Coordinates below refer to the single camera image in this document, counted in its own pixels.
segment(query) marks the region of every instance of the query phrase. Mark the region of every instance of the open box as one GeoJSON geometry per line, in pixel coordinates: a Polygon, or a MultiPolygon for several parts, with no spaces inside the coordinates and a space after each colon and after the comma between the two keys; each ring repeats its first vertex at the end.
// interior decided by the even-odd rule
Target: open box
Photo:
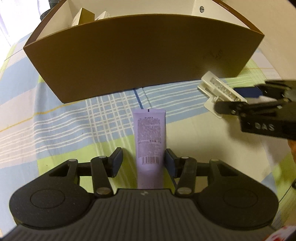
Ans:
{"type": "Polygon", "coordinates": [[[63,102],[176,81],[235,77],[264,35],[220,0],[62,0],[24,51],[63,102]],[[70,27],[83,7],[111,18],[70,27]]]}

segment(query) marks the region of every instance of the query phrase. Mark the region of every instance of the white plastic object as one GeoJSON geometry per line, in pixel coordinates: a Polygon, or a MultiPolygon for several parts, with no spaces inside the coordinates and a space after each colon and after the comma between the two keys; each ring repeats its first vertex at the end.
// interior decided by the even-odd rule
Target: white plastic object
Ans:
{"type": "Polygon", "coordinates": [[[104,12],[102,12],[102,13],[100,14],[100,16],[98,16],[98,17],[95,19],[95,21],[96,21],[96,20],[103,19],[103,18],[110,18],[110,17],[111,17],[111,15],[110,15],[107,11],[104,11],[104,12]]]}
{"type": "Polygon", "coordinates": [[[214,105],[218,100],[247,102],[244,97],[221,81],[211,71],[206,72],[206,74],[202,76],[202,82],[198,85],[198,88],[209,97],[204,107],[218,118],[222,118],[222,115],[214,110],[214,105]]]}

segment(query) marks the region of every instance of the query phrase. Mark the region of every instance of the screw head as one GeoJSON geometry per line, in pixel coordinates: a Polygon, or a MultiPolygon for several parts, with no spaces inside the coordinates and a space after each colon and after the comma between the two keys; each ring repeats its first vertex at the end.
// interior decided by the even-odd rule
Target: screw head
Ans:
{"type": "Polygon", "coordinates": [[[101,187],[101,188],[98,188],[96,190],[96,193],[99,194],[99,195],[107,195],[111,192],[111,189],[110,188],[107,188],[107,187],[101,187]]]}
{"type": "Polygon", "coordinates": [[[180,194],[180,195],[188,195],[192,192],[192,190],[190,188],[187,188],[187,187],[181,187],[181,188],[178,188],[177,192],[180,194]]]}

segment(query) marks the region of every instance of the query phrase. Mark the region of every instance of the beige wall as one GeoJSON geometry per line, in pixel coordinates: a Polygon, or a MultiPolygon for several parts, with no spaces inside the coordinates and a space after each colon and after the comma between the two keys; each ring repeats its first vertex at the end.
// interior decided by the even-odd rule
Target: beige wall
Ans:
{"type": "Polygon", "coordinates": [[[288,0],[224,0],[264,34],[260,49],[284,79],[296,79],[296,8],[288,0]]]}

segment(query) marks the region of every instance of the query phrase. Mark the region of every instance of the white curtain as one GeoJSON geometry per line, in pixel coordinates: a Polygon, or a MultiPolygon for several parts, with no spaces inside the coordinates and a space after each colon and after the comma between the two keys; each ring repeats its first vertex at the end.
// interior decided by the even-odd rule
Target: white curtain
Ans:
{"type": "Polygon", "coordinates": [[[48,0],[0,0],[0,66],[11,45],[33,32],[48,0]]]}

